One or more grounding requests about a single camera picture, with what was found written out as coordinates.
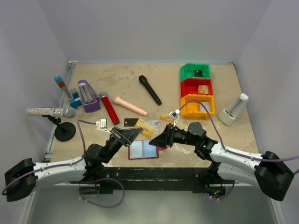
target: round black base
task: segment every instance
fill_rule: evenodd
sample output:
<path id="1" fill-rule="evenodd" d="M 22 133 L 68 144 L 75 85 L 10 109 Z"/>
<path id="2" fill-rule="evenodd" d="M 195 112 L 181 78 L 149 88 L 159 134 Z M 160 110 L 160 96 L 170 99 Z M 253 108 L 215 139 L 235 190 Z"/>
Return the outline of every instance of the round black base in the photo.
<path id="1" fill-rule="evenodd" d="M 55 137 L 58 141 L 68 141 L 74 137 L 76 133 L 76 127 L 70 122 L 64 122 L 60 124 L 65 131 L 63 132 L 59 127 L 55 129 Z"/>

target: plastic storage bin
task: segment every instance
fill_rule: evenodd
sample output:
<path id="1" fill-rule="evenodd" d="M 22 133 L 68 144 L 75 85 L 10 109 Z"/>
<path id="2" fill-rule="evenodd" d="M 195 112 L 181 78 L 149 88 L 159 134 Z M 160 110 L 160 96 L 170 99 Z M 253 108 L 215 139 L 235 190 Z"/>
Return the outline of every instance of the plastic storage bin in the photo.
<path id="1" fill-rule="evenodd" d="M 195 95 L 188 94 L 181 98 L 181 106 L 184 105 L 189 100 L 196 99 L 200 102 L 209 102 L 210 103 L 210 114 L 215 114 L 215 103 L 214 97 L 210 95 Z M 187 118 L 204 118 L 208 119 L 209 115 L 207 112 L 200 111 L 198 102 L 188 103 L 182 110 L 181 115 Z"/>
<path id="2" fill-rule="evenodd" d="M 207 85 L 208 94 L 199 93 L 198 86 Z M 213 95 L 212 80 L 202 78 L 187 78 L 181 82 L 181 98 L 188 94 Z"/>
<path id="3" fill-rule="evenodd" d="M 192 64 L 188 63 L 181 67 L 181 82 L 187 78 L 209 78 L 211 71 L 209 64 Z"/>

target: red microphone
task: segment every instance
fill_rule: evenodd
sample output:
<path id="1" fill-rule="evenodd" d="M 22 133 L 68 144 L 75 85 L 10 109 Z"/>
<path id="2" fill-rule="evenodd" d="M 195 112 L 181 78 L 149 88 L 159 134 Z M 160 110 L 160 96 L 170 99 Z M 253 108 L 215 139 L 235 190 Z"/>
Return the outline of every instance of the red microphone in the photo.
<path id="1" fill-rule="evenodd" d="M 114 109 L 113 109 L 113 107 L 110 103 L 110 100 L 107 96 L 107 93 L 106 92 L 100 92 L 99 98 L 103 101 L 103 104 L 104 104 L 104 106 L 105 106 L 105 108 L 106 108 L 106 110 L 109 114 L 109 117 L 112 120 L 112 123 L 114 125 L 119 124 L 120 120 L 118 119 L 118 117 L 117 117 L 117 115 L 116 115 L 116 113 L 115 113 L 115 111 L 114 111 Z"/>

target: black microphone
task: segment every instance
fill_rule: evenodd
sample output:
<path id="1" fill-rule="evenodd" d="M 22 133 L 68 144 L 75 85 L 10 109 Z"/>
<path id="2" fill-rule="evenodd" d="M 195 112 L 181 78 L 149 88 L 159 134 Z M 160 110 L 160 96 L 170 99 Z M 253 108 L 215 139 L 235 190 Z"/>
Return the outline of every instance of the black microphone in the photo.
<path id="1" fill-rule="evenodd" d="M 155 93 L 155 91 L 153 90 L 153 88 L 150 86 L 150 84 L 148 83 L 148 80 L 146 79 L 145 76 L 139 76 L 139 82 L 144 85 L 144 87 L 146 88 L 146 90 L 150 93 L 151 97 L 153 97 L 153 99 L 155 100 L 155 102 L 158 105 L 161 105 L 162 102 L 160 100 L 160 98 L 158 97 L 158 95 Z"/>

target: gray floor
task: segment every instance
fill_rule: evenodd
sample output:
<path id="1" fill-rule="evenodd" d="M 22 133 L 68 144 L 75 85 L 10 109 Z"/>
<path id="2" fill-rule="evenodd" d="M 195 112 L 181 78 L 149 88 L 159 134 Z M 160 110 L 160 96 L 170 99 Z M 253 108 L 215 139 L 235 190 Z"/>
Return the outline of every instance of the gray floor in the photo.
<path id="1" fill-rule="evenodd" d="M 111 205 L 121 191 L 95 202 Z M 78 186 L 36 193 L 28 224 L 275 224 L 271 201 L 252 187 L 235 187 L 223 201 L 183 191 L 127 191 L 123 203 L 103 209 L 79 200 Z"/>

